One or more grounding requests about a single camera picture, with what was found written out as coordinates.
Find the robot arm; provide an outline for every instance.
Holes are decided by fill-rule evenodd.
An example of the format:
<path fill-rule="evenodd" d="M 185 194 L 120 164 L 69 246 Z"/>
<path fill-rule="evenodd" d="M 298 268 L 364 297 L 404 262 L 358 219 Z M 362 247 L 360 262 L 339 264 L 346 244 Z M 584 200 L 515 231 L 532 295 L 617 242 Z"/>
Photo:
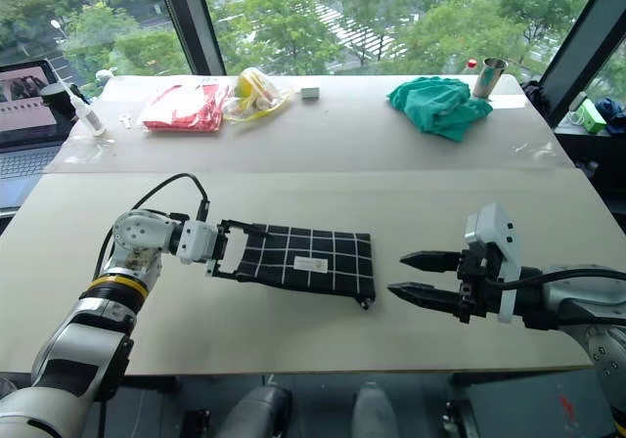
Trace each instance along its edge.
<path fill-rule="evenodd" d="M 598 266 L 521 267 L 519 237 L 496 204 L 468 220 L 462 252 L 422 251 L 402 263 L 429 272 L 456 271 L 459 292 L 431 285 L 390 285 L 415 305 L 468 323 L 497 313 L 501 322 L 521 316 L 529 329 L 558 329 L 591 358 L 621 436 L 626 436 L 626 274 Z"/>
<path fill-rule="evenodd" d="M 203 263 L 208 275 L 236 278 L 220 272 L 218 263 L 231 227 L 263 234 L 230 220 L 211 227 L 144 209 L 121 215 L 112 227 L 110 260 L 40 350 L 32 386 L 0 401 L 0 436 L 79 437 L 92 403 L 110 399 L 124 376 L 130 334 L 155 287 L 161 254 Z"/>

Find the green box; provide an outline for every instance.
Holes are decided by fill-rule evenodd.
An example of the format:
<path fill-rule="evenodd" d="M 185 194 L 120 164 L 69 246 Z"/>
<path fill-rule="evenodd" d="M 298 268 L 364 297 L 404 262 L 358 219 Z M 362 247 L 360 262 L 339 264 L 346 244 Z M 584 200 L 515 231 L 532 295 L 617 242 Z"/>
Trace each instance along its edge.
<path fill-rule="evenodd" d="M 582 117 L 583 127 L 585 127 L 589 133 L 596 134 L 606 127 L 606 122 L 591 99 L 587 98 L 583 101 L 583 104 L 580 105 L 577 112 Z"/>

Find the green cloth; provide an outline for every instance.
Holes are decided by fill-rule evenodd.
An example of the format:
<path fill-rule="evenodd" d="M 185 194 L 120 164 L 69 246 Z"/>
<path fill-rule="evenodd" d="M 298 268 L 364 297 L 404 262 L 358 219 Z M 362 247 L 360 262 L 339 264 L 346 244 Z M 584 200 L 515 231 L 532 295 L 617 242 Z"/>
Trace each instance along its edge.
<path fill-rule="evenodd" d="M 403 83 L 387 97 L 421 132 L 455 142 L 463 141 L 471 123 L 493 110 L 484 99 L 471 98 L 470 88 L 463 81 L 438 76 Z"/>

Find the blue cloth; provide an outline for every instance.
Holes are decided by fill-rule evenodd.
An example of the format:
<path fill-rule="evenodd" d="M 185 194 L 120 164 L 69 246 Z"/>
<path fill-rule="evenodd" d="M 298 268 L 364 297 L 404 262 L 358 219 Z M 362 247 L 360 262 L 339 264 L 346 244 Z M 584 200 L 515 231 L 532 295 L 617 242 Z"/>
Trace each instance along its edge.
<path fill-rule="evenodd" d="M 611 98 L 596 101 L 596 109 L 606 121 L 606 131 L 614 137 L 626 137 L 626 112 Z"/>
<path fill-rule="evenodd" d="M 424 133 L 441 135 L 455 142 L 471 124 L 487 115 L 491 106 L 470 97 L 470 88 L 458 79 L 422 77 L 403 83 L 387 95 L 391 105 L 404 111 Z"/>

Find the black cable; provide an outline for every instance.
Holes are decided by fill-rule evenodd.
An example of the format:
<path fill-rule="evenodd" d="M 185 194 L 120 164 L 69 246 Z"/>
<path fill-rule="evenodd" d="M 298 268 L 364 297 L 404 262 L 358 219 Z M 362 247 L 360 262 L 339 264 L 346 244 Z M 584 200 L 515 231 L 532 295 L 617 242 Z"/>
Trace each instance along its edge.
<path fill-rule="evenodd" d="M 559 321 L 559 327 L 561 326 L 582 326 L 585 324 L 593 325 L 593 324 L 604 324 L 604 325 L 612 325 L 612 326 L 623 326 L 626 327 L 626 319 L 620 318 L 595 318 L 593 316 L 590 317 L 580 317 L 580 318 L 570 318 Z"/>
<path fill-rule="evenodd" d="M 528 277 L 526 279 L 518 280 L 516 282 L 493 282 L 486 281 L 489 285 L 497 288 L 501 291 L 508 291 L 510 289 L 525 288 L 529 286 L 540 286 L 550 282 L 556 282 L 563 279 L 577 279 L 581 277 L 601 277 L 606 279 L 615 279 L 626 281 L 626 274 L 618 272 L 616 270 L 608 269 L 570 269 L 561 270 L 560 272 L 552 272 L 550 274 L 537 275 L 535 277 Z"/>
<path fill-rule="evenodd" d="M 98 438 L 105 438 L 107 428 L 107 402 L 100 403 L 100 419 L 98 420 Z"/>
<path fill-rule="evenodd" d="M 194 184 L 196 184 L 196 187 L 198 188 L 198 190 L 199 190 L 199 192 L 201 194 L 201 202 L 200 202 L 200 206 L 198 207 L 198 213 L 196 214 L 196 219 L 199 220 L 199 221 L 206 221 L 206 217 L 208 216 L 208 204 L 209 204 L 209 202 L 208 202 L 208 195 L 206 194 L 206 190 L 202 186 L 200 180 L 194 174 L 190 174 L 188 172 L 181 172 L 179 174 L 174 174 L 173 176 L 168 177 L 163 182 L 161 182 L 156 187 L 154 187 L 152 190 L 150 190 L 143 197 L 141 197 L 137 201 L 137 203 L 135 203 L 132 206 L 131 209 L 132 210 L 136 210 L 141 205 L 146 203 L 146 201 L 148 201 L 148 199 L 150 199 L 154 194 L 156 194 L 158 191 L 160 191 L 163 187 L 171 184 L 172 182 L 174 182 L 174 181 L 176 181 L 178 179 L 182 179 L 183 177 L 188 177 L 189 179 L 191 179 L 194 182 Z M 102 245 L 100 247 L 100 252 L 98 253 L 98 260 L 96 261 L 96 268 L 94 269 L 93 280 L 96 280 L 98 278 L 98 276 L 100 275 L 100 271 L 102 270 L 102 264 L 103 264 L 103 262 L 105 260 L 105 253 L 107 252 L 107 246 L 109 245 L 109 241 L 111 240 L 111 236 L 112 236 L 112 228 L 109 228 L 109 230 L 107 231 L 107 234 L 105 235 L 105 240 L 102 242 Z M 111 256 L 112 252 L 113 252 L 113 246 L 111 247 L 110 256 Z"/>

